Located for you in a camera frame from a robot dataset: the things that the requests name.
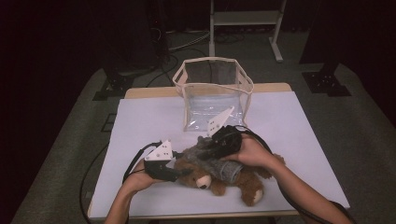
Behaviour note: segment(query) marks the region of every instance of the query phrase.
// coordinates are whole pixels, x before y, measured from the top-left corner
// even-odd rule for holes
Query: floor
[[[322,64],[299,64],[308,32],[280,33],[278,45],[283,63],[275,61],[268,42],[271,34],[228,35],[225,42],[219,41],[216,45],[217,56],[236,59],[255,83],[289,83],[350,203],[350,214],[360,224],[394,223],[395,128],[365,91],[358,76],[342,64],[335,75],[351,96],[329,97],[309,90],[302,73],[318,71]],[[177,47],[200,35],[169,34],[169,45]],[[204,57],[207,53],[207,41],[172,52],[163,70],[137,77],[133,88],[148,84],[150,87],[169,86],[166,74],[172,77],[183,60]],[[106,143],[121,98],[109,94],[94,100],[104,85],[106,74],[103,70],[92,74],[12,223],[88,222],[84,214],[106,155]],[[149,223],[148,220],[132,222]],[[267,219],[160,220],[161,224],[186,222],[253,224],[267,223]],[[303,222],[291,216],[276,217],[276,223]]]

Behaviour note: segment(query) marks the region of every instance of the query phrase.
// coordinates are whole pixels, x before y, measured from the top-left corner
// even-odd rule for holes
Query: metal shelf
[[[278,10],[215,12],[214,25],[263,25],[276,24]]]
[[[269,38],[276,61],[283,62],[282,55],[277,47],[277,36],[283,19],[287,0],[282,0],[279,10],[268,11],[227,11],[215,12],[214,0],[210,1],[210,40],[209,56],[215,57],[215,26],[220,25],[263,25],[274,24],[274,36]]]

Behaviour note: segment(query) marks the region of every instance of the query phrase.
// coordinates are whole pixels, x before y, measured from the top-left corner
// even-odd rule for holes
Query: white tabletop
[[[183,115],[184,101],[178,96],[120,101],[110,145],[92,197],[90,218],[107,215],[122,176],[140,148],[170,139],[173,150],[181,152],[196,144],[199,135],[205,135],[183,132]],[[301,179],[329,200],[349,207],[293,91],[253,93],[247,125],[267,142],[273,152],[283,156],[289,168]],[[294,212],[273,178],[262,182],[264,196],[252,207],[245,206],[236,187],[228,187],[224,196],[217,197],[209,189],[190,189],[177,182],[156,184],[134,196],[130,216],[242,217]]]

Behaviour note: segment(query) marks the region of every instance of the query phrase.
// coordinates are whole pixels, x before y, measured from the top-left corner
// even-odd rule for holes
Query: transparent plastic container
[[[235,59],[206,57],[183,62],[173,77],[185,101],[184,131],[205,132],[210,119],[233,106],[225,125],[244,125],[253,82]]]

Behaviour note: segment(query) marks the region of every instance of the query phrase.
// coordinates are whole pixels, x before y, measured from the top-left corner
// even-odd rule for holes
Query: brown teddy bear
[[[206,161],[202,165],[196,158],[199,149],[198,143],[197,146],[185,149],[183,157],[176,160],[176,170],[192,169],[189,175],[181,176],[178,179],[181,184],[199,189],[210,188],[217,196],[224,195],[227,186],[237,186],[241,189],[242,201],[247,206],[253,206],[262,198],[264,186],[257,175],[270,178],[272,175],[268,171],[261,167],[244,166],[237,161],[216,159]],[[276,154],[275,156],[284,162],[281,156]]]

